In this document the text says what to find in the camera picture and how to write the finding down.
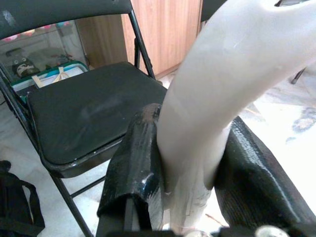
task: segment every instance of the wooden cabinet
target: wooden cabinet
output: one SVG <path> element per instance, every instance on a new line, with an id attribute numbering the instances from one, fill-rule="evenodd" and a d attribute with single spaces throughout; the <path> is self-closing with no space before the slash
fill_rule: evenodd
<path id="1" fill-rule="evenodd" d="M 194 42 L 200 23 L 201 0 L 132 0 L 133 8 L 159 78 L 181 63 Z M 134 32 L 128 15 L 77 20 L 90 64 L 97 68 L 120 61 L 134 63 Z M 145 66 L 141 60 L 141 69 Z"/>

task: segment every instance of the black strap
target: black strap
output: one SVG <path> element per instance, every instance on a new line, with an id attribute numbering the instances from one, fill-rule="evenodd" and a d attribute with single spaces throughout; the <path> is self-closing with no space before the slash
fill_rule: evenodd
<path id="1" fill-rule="evenodd" d="M 15 179 L 15 185 L 25 186 L 30 190 L 30 208 L 33 215 L 33 224 L 0 217 L 0 230 L 17 232 L 23 235 L 36 237 L 44 228 L 45 223 L 40 211 L 40 200 L 34 185 Z"/>

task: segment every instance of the glass display case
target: glass display case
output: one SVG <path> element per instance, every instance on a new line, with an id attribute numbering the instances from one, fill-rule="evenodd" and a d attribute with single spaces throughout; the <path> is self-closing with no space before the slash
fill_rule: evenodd
<path id="1" fill-rule="evenodd" d="M 58 71 L 58 67 L 71 69 L 74 63 L 82 71 L 88 68 L 75 21 L 47 25 L 2 39 L 0 61 L 11 85 L 20 84 L 17 90 L 35 85 L 31 76 L 49 75 Z"/>

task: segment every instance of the white tile floor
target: white tile floor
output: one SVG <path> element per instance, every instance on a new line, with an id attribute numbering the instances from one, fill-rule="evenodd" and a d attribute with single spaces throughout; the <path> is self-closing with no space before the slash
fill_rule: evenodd
<path id="1" fill-rule="evenodd" d="M 309 67 L 296 85 L 284 80 L 240 114 L 275 154 L 314 213 L 316 201 L 312 182 L 316 178 L 313 166 L 316 138 L 315 69 L 316 67 Z M 168 87 L 173 75 L 161 79 L 165 86 Z M 310 109 L 308 116 L 304 111 L 306 108 Z M 6 104 L 0 106 L 0 160 L 3 159 L 12 163 L 10 172 L 33 183 L 37 188 L 46 223 L 40 237 L 83 236 L 21 125 Z M 77 178 L 65 180 L 66 186 L 70 192 L 77 190 L 105 174 L 107 165 L 105 163 Z M 102 186 L 103 183 L 75 198 L 93 233 L 98 223 L 96 210 Z M 222 225 L 226 223 L 213 193 L 206 213 L 197 227 L 205 231 L 215 231 Z"/>

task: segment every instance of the chair seat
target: chair seat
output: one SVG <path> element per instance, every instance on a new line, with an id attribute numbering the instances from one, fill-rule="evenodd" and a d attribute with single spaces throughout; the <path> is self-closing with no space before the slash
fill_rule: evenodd
<path id="1" fill-rule="evenodd" d="M 130 63 L 45 86 L 28 96 L 42 158 L 70 163 L 126 133 L 136 111 L 163 102 L 166 89 Z"/>

